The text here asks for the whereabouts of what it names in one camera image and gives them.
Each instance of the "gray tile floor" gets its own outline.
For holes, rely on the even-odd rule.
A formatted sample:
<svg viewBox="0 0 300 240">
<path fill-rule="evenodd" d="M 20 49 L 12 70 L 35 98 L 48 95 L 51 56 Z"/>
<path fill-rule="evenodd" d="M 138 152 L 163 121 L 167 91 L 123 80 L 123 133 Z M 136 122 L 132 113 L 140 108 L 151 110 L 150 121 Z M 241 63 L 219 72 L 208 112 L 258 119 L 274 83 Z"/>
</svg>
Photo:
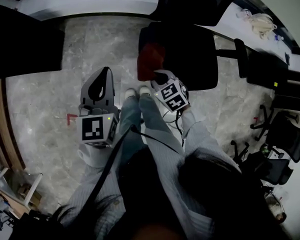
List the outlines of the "gray tile floor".
<svg viewBox="0 0 300 240">
<path fill-rule="evenodd" d="M 67 125 L 67 114 L 78 114 L 82 84 L 96 70 L 108 66 L 114 75 L 115 104 L 121 107 L 127 88 L 145 83 L 137 80 L 138 40 L 150 21 L 123 16 L 90 16 L 65 22 L 63 69 L 7 78 L 7 99 L 13 132 L 29 173 L 43 173 L 38 190 L 40 208 L 53 212 L 65 204 L 80 184 L 85 164 L 77 156 L 76 124 Z M 234 49 L 232 41 L 215 38 L 217 49 Z M 205 121 L 223 150 L 233 156 L 232 139 L 248 141 L 250 152 L 259 148 L 259 133 L 249 125 L 260 116 L 259 105 L 269 105 L 268 89 L 239 78 L 235 59 L 218 58 L 216 88 L 192 91 L 190 103 Z M 167 111 L 158 103 L 162 114 Z M 165 120 L 175 116 L 167 114 Z M 179 132 L 171 128 L 178 139 Z"/>
</svg>

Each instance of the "person's leg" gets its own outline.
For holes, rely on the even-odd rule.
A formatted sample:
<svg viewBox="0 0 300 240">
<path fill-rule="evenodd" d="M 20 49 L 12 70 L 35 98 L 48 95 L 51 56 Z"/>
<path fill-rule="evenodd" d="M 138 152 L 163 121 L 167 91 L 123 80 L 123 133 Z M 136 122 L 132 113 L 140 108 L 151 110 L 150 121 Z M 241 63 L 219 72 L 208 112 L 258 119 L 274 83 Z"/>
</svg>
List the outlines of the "person's leg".
<svg viewBox="0 0 300 240">
<path fill-rule="evenodd" d="M 131 125 L 135 125 L 139 131 L 141 130 L 141 110 L 139 108 L 139 102 L 136 97 L 136 92 L 129 89 L 127 90 L 126 94 L 128 95 L 128 97 L 123 102 L 120 113 L 120 134 L 124 134 Z M 120 166 L 126 164 L 137 151 L 141 150 L 144 147 L 145 144 L 141 136 L 135 132 L 130 131 L 126 135 L 122 143 L 122 156 Z"/>
<path fill-rule="evenodd" d="M 149 95 L 150 90 L 143 86 L 140 89 L 139 107 L 143 114 L 145 127 L 152 130 L 160 130 L 172 133 L 168 125 L 163 120 L 159 108 L 154 99 Z"/>
</svg>

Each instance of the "person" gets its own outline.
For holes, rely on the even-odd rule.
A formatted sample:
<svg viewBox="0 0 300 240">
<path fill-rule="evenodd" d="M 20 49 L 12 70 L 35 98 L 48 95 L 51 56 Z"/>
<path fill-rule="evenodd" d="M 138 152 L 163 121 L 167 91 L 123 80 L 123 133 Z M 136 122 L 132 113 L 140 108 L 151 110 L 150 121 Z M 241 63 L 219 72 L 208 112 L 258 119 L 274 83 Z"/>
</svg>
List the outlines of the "person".
<svg viewBox="0 0 300 240">
<path fill-rule="evenodd" d="M 87 163 L 81 184 L 52 217 L 68 238 L 288 239 L 262 193 L 190 105 L 181 115 L 184 149 L 146 86 L 139 95 L 134 89 L 126 91 L 118 136 L 132 125 L 140 132 L 141 114 L 146 144 L 137 132 L 126 135 L 97 199 L 78 221 L 110 154 L 107 148 L 80 145 L 78 153 Z"/>
</svg>

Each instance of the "white sneaker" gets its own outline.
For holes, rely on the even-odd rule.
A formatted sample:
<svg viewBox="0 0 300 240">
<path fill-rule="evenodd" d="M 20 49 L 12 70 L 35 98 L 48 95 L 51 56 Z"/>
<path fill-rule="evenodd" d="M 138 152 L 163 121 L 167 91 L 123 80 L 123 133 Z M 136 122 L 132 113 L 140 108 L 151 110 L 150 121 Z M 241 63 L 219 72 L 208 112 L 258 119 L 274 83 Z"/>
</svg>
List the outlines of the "white sneaker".
<svg viewBox="0 0 300 240">
<path fill-rule="evenodd" d="M 147 86 L 142 86 L 139 90 L 139 95 L 141 96 L 142 94 L 148 94 L 151 96 L 151 91 Z"/>
<path fill-rule="evenodd" d="M 124 94 L 125 99 L 127 99 L 129 97 L 132 97 L 132 96 L 137 96 L 137 92 L 136 92 L 135 89 L 130 88 L 130 89 L 125 91 L 125 94 Z"/>
</svg>

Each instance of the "red cloth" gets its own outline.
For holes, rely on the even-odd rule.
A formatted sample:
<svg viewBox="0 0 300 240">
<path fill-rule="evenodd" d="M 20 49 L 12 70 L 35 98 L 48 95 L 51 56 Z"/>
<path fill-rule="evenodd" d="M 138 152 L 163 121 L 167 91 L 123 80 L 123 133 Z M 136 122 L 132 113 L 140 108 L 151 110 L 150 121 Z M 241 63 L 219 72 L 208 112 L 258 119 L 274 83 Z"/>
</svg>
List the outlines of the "red cloth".
<svg viewBox="0 0 300 240">
<path fill-rule="evenodd" d="M 166 50 L 158 43 L 147 43 L 137 60 L 138 80 L 145 82 L 156 78 L 155 70 L 162 70 Z"/>
</svg>

